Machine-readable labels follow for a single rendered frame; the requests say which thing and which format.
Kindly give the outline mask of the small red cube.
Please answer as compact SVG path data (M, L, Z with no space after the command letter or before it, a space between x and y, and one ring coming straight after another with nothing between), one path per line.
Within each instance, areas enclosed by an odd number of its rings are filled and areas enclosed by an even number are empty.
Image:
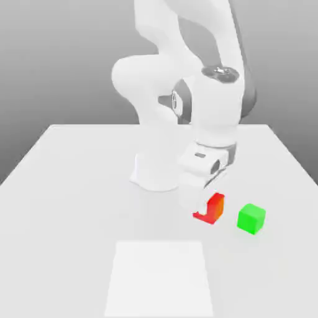
M203 207L193 213L195 219L199 219L208 224L214 224L224 211L224 195L215 193Z

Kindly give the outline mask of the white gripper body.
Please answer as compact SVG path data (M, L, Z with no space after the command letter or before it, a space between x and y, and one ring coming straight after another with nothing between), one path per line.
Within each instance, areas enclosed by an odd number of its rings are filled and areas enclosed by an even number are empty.
M178 188L180 205L190 212L202 210L208 200L219 191L227 173L226 168L209 176L182 173Z

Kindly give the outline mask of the small green cube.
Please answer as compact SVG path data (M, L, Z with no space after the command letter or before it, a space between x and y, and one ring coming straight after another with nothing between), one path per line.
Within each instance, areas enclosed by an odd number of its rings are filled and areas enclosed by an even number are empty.
M265 221L266 211L254 204L246 204L238 214L237 227L255 235Z

